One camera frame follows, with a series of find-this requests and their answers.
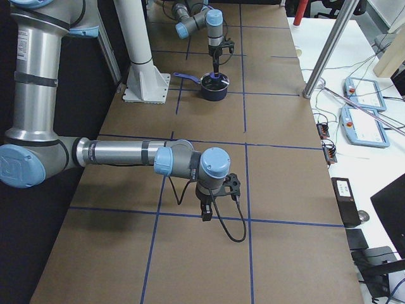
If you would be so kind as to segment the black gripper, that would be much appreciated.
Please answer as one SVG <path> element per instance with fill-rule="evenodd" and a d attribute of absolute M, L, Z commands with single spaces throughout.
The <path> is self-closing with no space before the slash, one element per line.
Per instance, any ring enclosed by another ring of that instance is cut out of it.
<path fill-rule="evenodd" d="M 208 52 L 210 57 L 213 59 L 213 78 L 219 77 L 219 62 L 220 56 L 222 55 L 222 45 L 219 44 L 217 46 L 208 46 Z"/>
<path fill-rule="evenodd" d="M 204 194 L 198 187 L 195 190 L 196 196 L 200 201 L 202 221 L 210 221 L 212 218 L 212 200 L 209 194 Z"/>

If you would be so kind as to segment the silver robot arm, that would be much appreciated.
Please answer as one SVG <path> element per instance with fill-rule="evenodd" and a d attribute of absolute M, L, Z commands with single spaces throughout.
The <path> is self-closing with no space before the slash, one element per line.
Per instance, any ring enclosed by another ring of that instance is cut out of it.
<path fill-rule="evenodd" d="M 229 173 L 230 157 L 221 148 L 195 151 L 186 140 L 177 141 L 92 141 L 63 137 L 54 132 L 54 109 L 58 88 L 61 40 L 64 36 L 98 37 L 101 18 L 98 1 L 9 1 L 10 15 L 18 24 L 16 51 L 15 106 L 13 126 L 1 146 L 1 182 L 28 188 L 64 170 L 86 165 L 116 167 L 153 166 L 169 178 L 180 205 L 185 190 L 196 182 L 201 217 L 209 221 L 215 199 L 231 195 L 239 203 L 238 182 Z M 116 13 L 131 60 L 125 91 L 129 102 L 165 103 L 170 74 L 161 73 L 153 63 L 141 1 L 114 1 Z M 223 13 L 208 1 L 175 1 L 172 17 L 180 38 L 204 27 L 208 30 L 209 55 L 213 72 L 200 81 L 208 85 L 210 101 L 222 99 L 228 79 L 219 73 L 223 47 L 233 52 L 234 43 L 223 36 Z M 179 199 L 171 177 L 187 179 Z"/>
<path fill-rule="evenodd" d="M 171 14 L 177 22 L 175 29 L 181 39 L 190 37 L 198 30 L 207 29 L 208 53 L 213 60 L 212 78 L 218 79 L 220 56 L 225 42 L 221 10 L 212 8 L 208 1 L 174 1 Z"/>

